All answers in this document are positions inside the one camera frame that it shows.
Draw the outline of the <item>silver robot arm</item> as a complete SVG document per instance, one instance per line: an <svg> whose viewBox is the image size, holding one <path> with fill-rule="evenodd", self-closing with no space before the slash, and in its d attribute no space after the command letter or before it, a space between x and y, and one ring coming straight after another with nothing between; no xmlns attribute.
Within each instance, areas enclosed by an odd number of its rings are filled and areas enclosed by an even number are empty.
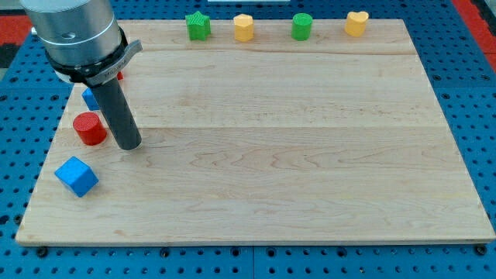
<svg viewBox="0 0 496 279"><path fill-rule="evenodd" d="M108 0L22 0L60 79L90 88L119 148L133 150L140 131L118 73L143 50L129 42Z"/></svg>

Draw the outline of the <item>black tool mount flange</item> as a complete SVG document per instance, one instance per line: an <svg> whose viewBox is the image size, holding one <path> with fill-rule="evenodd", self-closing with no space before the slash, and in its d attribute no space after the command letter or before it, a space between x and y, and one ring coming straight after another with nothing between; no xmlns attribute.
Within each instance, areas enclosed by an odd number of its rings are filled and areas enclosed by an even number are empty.
<svg viewBox="0 0 496 279"><path fill-rule="evenodd" d="M46 50L45 54L50 66L56 75L67 83L82 83L89 87L104 84L113 78L131 61L131 59L143 50L140 40L129 43L122 28L119 29L122 41L117 49L97 62L87 65L64 65L56 62Z"/></svg>

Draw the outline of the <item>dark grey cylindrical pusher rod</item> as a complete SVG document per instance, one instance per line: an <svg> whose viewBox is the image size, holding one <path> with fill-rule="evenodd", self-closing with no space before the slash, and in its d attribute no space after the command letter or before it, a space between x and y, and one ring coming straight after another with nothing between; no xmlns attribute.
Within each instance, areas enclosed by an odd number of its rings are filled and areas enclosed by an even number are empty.
<svg viewBox="0 0 496 279"><path fill-rule="evenodd" d="M142 137L119 80L114 77L91 88L91 91L118 147L122 150L137 148L142 142Z"/></svg>

